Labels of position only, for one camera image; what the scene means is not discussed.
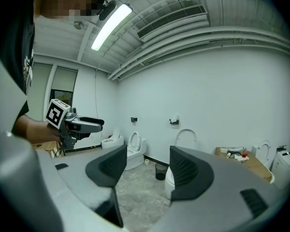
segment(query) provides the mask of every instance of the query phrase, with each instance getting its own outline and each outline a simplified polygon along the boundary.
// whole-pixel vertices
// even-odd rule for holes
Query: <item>black baseboard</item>
[[[72,152],[78,152],[78,151],[83,151],[83,150],[88,150],[88,149],[95,149],[95,148],[101,148],[101,145],[95,145],[95,146],[78,148],[78,149],[66,149],[64,152],[65,153],[72,153]]]
[[[153,162],[155,162],[155,163],[159,163],[160,165],[163,165],[163,166],[166,166],[166,167],[170,166],[169,164],[167,164],[167,163],[165,163],[165,162],[163,162],[163,161],[159,161],[159,160],[153,159],[153,158],[148,157],[148,156],[146,156],[146,155],[144,155],[144,158],[145,158],[145,159],[148,159],[148,160],[150,160],[150,161],[153,161]]]

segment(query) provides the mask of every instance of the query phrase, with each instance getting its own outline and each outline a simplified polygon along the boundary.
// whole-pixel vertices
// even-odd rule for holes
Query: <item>man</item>
[[[27,78],[32,78],[34,20],[39,16],[63,18],[70,11],[95,15],[104,0],[0,0],[8,12],[0,10],[0,59],[17,85],[26,93]],[[59,131],[46,122],[28,118],[27,102],[21,109],[13,133],[32,144],[61,141]]]

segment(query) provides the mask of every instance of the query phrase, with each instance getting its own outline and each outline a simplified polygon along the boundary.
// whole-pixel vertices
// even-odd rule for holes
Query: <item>ceiling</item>
[[[143,44],[137,35],[141,28],[166,14],[193,5],[203,5],[207,10],[209,29],[217,27],[225,29],[227,26],[248,27],[266,30],[290,39],[288,26],[270,0],[116,0],[116,2],[118,5],[128,3],[133,8],[133,13],[115,28],[98,52],[92,50],[91,45],[103,22],[95,16],[90,18],[91,22],[84,21],[85,27],[82,30],[77,30],[73,26],[74,20],[59,21],[39,17],[35,23],[34,53],[83,63],[93,68],[99,67],[100,70],[113,73],[133,57],[131,53]],[[221,30],[220,33],[230,34],[230,31]],[[220,37],[207,42],[213,45],[223,43],[261,46],[258,40],[253,37],[247,39],[243,34],[232,38]],[[189,45],[192,46],[198,51],[199,46]],[[167,54],[174,52],[179,54],[185,48],[188,47],[180,47],[161,57],[165,58]],[[136,65],[135,70],[150,65],[151,61],[157,61],[157,58]],[[119,75],[119,78],[133,72],[129,70],[124,75]]]

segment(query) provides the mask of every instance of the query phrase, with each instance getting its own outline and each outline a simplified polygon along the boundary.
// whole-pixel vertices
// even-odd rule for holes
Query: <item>gray marble floor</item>
[[[170,205],[164,181],[155,178],[154,162],[124,171],[116,192],[124,227],[129,232],[148,231]]]

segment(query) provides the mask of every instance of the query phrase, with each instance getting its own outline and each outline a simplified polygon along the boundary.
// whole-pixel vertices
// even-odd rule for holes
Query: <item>air conditioning vent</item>
[[[192,6],[185,9],[177,10],[176,12],[167,14],[164,17],[161,17],[153,21],[149,25],[142,28],[137,34],[139,38],[141,39],[142,37],[149,34],[150,32],[166,24],[179,20],[181,18],[196,16],[196,15],[204,15],[204,14],[207,14],[207,12],[205,8],[203,7],[203,5],[197,5],[197,6]]]

